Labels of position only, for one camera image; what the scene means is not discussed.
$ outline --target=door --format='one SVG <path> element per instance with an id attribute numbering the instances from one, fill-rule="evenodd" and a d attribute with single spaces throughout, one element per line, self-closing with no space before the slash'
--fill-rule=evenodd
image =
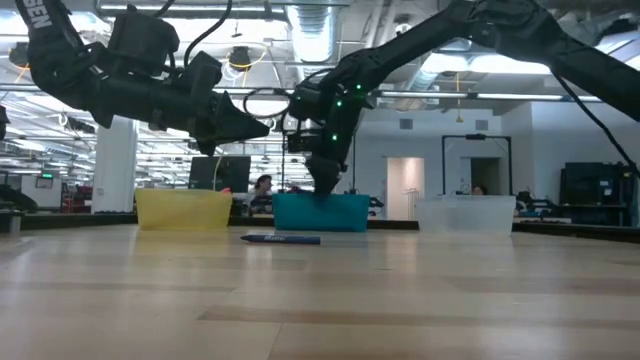
<path id="1" fill-rule="evenodd" d="M 387 219 L 413 220 L 414 204 L 424 196 L 424 159 L 387 158 Z"/>
<path id="2" fill-rule="evenodd" d="M 471 158 L 471 184 L 484 186 L 486 195 L 502 195 L 500 158 Z"/>

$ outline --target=clear plastic bin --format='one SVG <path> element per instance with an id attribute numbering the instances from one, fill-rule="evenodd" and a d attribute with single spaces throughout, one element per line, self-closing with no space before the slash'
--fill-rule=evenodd
<path id="1" fill-rule="evenodd" d="M 511 235 L 514 196 L 438 196 L 416 201 L 420 231 L 436 234 Z"/>

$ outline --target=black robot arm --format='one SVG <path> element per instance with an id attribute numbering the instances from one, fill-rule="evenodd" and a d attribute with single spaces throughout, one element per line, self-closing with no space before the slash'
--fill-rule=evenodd
<path id="1" fill-rule="evenodd" d="M 155 128 L 188 131 L 200 151 L 269 134 L 269 128 L 212 91 L 221 63 L 200 52 L 185 69 L 165 66 L 180 40 L 169 23 L 130 6 L 116 16 L 107 47 L 85 45 L 60 0 L 16 0 L 29 29 L 27 57 L 34 83 L 109 128 L 114 115 Z"/>
<path id="2" fill-rule="evenodd" d="M 395 69 L 454 38 L 466 38 L 516 60 L 538 62 L 640 121 L 640 73 L 564 33 L 533 0 L 455 0 L 444 11 L 388 43 L 343 58 L 319 83 L 305 81 L 289 114 L 320 129 L 289 136 L 289 151 L 310 152 L 316 192 L 330 193 L 345 160 L 367 94 Z"/>

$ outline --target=desk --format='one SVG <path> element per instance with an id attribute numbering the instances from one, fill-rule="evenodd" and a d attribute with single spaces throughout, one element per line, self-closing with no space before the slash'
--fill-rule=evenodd
<path id="1" fill-rule="evenodd" d="M 584 225 L 625 226 L 625 212 L 627 215 L 629 213 L 627 205 L 559 205 L 558 210 L 562 217 L 569 217 L 573 223 Z"/>
<path id="2" fill-rule="evenodd" d="M 255 230 L 30 232 L 32 248 L 2 263 L 2 358 L 640 358 L 630 244 L 390 230 L 323 233 L 317 247 L 240 240 Z"/>
<path id="3" fill-rule="evenodd" d="M 571 224 L 571 219 L 569 218 L 552 218 L 552 217 L 514 217 L 514 224 L 520 223 L 541 223 L 541 224 Z"/>

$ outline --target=blue marker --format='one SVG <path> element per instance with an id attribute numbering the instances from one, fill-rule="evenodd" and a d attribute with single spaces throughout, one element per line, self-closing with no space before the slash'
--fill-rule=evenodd
<path id="1" fill-rule="evenodd" d="M 245 235 L 242 240 L 255 243 L 320 245 L 319 236 L 298 235 Z"/>

